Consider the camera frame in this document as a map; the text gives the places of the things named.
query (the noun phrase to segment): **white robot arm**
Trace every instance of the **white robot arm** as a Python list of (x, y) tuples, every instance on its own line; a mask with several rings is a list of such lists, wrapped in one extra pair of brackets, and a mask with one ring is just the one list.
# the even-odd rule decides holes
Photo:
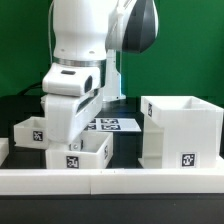
[(71, 144), (102, 107), (106, 52), (142, 52), (155, 40), (153, 0), (54, 0), (54, 63), (43, 80), (47, 136)]

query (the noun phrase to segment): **green background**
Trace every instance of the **green background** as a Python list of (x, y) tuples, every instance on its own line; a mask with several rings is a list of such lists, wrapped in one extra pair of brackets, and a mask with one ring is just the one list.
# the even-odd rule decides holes
[[(0, 3), (3, 96), (40, 81), (49, 69), (50, 0)], [(141, 55), (122, 54), (124, 93), (194, 95), (224, 105), (224, 1), (157, 0), (156, 5), (160, 28), (154, 45)]]

